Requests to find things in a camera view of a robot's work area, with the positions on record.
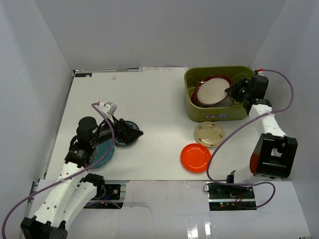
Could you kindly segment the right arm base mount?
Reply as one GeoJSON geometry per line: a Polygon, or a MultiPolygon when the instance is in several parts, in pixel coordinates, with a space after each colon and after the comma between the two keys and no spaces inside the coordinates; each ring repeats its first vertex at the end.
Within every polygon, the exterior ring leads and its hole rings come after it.
{"type": "Polygon", "coordinates": [[[209,209],[214,211],[256,210],[255,194],[252,187],[224,186],[206,183],[203,191],[208,194],[209,209]]]}

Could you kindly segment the teal scalloped plate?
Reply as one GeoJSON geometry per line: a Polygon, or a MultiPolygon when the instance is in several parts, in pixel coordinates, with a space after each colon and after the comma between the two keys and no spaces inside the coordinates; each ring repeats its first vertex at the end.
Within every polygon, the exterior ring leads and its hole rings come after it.
{"type": "Polygon", "coordinates": [[[97,161],[99,161],[99,163],[94,167],[91,167],[91,169],[99,169],[105,166],[112,159],[114,152],[115,144],[111,139],[98,145],[95,150],[95,158],[92,164],[96,163],[97,161]]]}

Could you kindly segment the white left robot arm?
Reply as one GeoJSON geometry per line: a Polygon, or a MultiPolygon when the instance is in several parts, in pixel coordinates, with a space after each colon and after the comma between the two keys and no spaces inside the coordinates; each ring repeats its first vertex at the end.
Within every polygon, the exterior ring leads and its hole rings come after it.
{"type": "Polygon", "coordinates": [[[128,146],[143,134],[129,120],[112,118],[97,124],[93,117],[80,119],[57,184],[34,215],[20,224],[24,237],[67,238],[68,229],[86,204],[105,194],[104,177],[89,173],[87,167],[103,166],[112,158],[116,143],[128,146]]]}

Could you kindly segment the dark red rimmed cream plate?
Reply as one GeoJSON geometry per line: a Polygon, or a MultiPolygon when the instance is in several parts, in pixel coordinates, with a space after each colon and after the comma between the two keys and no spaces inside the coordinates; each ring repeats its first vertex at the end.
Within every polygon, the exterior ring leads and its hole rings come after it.
{"type": "Polygon", "coordinates": [[[231,86],[233,86],[232,80],[225,75],[206,77],[196,85],[193,91],[195,102],[204,105],[217,104],[229,96],[224,90],[231,86]]]}

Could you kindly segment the grey plate with deer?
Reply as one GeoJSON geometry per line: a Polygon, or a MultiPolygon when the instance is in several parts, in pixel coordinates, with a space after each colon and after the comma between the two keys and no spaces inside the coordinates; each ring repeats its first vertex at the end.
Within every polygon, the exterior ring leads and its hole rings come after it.
{"type": "Polygon", "coordinates": [[[194,103],[196,106],[200,107],[200,108],[222,108],[222,107],[232,107],[233,105],[233,100],[231,97],[227,97],[226,99],[224,99],[223,101],[214,104],[214,105],[204,105],[201,104],[200,102],[195,102],[194,103]]]}

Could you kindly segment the red plate with teal flower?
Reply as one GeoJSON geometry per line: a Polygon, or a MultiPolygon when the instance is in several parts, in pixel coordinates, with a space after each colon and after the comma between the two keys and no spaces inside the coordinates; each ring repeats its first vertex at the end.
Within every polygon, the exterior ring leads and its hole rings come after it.
{"type": "Polygon", "coordinates": [[[190,95],[190,101],[195,105],[194,92],[190,95]]]}

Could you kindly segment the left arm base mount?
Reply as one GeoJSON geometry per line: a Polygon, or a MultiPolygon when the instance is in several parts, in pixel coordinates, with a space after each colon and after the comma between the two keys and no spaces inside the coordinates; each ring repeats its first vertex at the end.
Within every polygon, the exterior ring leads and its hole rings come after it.
{"type": "Polygon", "coordinates": [[[116,207],[118,206],[114,200],[120,199],[121,185],[120,184],[104,184],[98,186],[96,196],[85,206],[92,206],[97,204],[113,204],[116,207]]]}

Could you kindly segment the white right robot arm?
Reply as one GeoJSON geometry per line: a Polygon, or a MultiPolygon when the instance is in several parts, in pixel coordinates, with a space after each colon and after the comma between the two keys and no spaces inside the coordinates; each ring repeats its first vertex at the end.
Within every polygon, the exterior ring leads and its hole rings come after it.
{"type": "Polygon", "coordinates": [[[249,164],[227,176],[225,192],[232,199],[243,193],[242,184],[254,184],[266,178],[286,179],[292,170],[298,142],[281,130],[270,101],[264,98],[268,83],[267,77],[256,73],[226,89],[234,100],[242,103],[259,135],[249,164]]]}

